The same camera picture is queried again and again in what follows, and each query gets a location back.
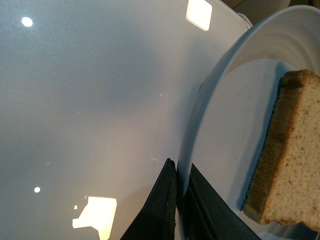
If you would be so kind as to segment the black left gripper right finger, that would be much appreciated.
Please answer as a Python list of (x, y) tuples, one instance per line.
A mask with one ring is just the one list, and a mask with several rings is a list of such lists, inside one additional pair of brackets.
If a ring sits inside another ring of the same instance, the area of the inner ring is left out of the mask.
[(195, 165), (183, 198), (183, 226), (189, 240), (259, 240), (225, 203)]

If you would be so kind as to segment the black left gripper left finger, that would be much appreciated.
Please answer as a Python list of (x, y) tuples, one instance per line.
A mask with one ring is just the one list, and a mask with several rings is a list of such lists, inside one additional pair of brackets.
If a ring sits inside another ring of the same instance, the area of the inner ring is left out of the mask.
[(177, 173), (168, 158), (142, 209), (122, 240), (173, 240), (176, 227)]

